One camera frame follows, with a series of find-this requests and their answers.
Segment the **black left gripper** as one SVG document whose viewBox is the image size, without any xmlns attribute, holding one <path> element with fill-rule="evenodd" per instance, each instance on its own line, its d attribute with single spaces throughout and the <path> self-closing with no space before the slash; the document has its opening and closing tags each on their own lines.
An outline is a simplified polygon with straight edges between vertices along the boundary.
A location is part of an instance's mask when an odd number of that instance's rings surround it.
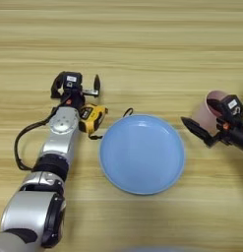
<svg viewBox="0 0 243 252">
<path fill-rule="evenodd" d="M 51 86 L 51 97 L 61 98 L 61 106 L 69 106 L 80 110 L 86 104 L 86 96 L 98 97 L 100 91 L 100 78 L 96 74 L 92 89 L 84 89 L 82 86 L 66 88 L 63 94 L 59 93 L 64 83 L 64 73 L 61 72 L 54 79 Z"/>
</svg>

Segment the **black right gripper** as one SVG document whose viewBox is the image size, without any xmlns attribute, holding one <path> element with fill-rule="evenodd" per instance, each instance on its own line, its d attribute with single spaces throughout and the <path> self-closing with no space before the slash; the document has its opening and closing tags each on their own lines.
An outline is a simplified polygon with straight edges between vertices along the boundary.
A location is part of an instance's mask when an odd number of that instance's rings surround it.
<svg viewBox="0 0 243 252">
<path fill-rule="evenodd" d="M 222 114 L 221 101 L 218 99 L 210 98 L 207 100 L 207 104 L 216 116 L 216 134 L 211 136 L 207 130 L 193 119 L 182 117 L 181 120 L 185 127 L 203 140 L 208 147 L 212 147 L 217 142 L 222 142 L 227 146 L 234 146 L 243 151 L 243 116 L 241 114 Z"/>
</svg>

